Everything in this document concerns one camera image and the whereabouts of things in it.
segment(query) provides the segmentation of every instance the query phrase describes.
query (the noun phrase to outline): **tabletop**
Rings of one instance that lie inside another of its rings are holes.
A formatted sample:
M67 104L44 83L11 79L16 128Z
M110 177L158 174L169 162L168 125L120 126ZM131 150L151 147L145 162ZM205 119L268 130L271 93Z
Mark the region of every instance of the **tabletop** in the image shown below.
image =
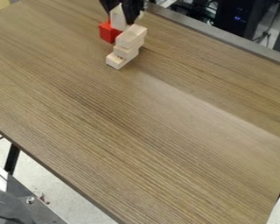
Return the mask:
M147 13L116 71L98 1L0 10L0 132L119 223L265 223L280 65Z

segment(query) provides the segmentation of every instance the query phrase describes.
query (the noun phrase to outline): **wooden block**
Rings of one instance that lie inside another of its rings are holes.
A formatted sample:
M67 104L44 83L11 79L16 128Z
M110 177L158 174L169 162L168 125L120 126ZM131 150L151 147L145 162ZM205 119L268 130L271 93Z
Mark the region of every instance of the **wooden block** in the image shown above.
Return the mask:
M111 12L110 12L110 20L111 26L118 31L124 31L129 26L127 24L127 20L124 16L122 4L118 4Z
M139 51L139 48L144 44L144 39L142 38L140 41L136 42L135 45L133 45L130 49L126 49L124 47L121 47L119 45L115 45L113 47L113 53L117 55L118 57L124 58L126 60L129 60L130 57L132 57L135 52Z
M126 49L131 48L147 34L147 28L138 24L133 24L126 31L120 34L116 39L116 45Z
M133 60L139 54L139 50L135 51L133 55L130 55L129 59L123 59L115 55L113 52L109 54L106 58L106 64L113 67L114 69L121 69L131 60Z

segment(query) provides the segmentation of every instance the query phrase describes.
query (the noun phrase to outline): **red block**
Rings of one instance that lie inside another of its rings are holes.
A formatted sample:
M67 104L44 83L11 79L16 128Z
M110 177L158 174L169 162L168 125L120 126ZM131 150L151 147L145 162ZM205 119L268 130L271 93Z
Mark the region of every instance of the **red block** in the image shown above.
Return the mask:
M99 28L101 39L104 39L110 44L113 44L116 37L122 33L122 31L112 28L109 22L101 23Z

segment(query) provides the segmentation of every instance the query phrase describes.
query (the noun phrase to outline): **metal frame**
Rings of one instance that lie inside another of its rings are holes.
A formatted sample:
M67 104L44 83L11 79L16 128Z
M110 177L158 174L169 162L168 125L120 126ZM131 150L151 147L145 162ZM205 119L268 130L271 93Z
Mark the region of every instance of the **metal frame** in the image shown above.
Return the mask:
M38 197L0 167L0 191L11 194L31 213L35 224L67 224Z

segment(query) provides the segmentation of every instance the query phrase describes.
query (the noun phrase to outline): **black equipment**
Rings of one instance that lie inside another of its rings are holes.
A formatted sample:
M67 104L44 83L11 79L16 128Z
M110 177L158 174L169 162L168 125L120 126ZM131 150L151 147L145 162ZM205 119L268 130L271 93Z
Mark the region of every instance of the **black equipment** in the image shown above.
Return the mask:
M219 0L214 26L252 39L274 0Z

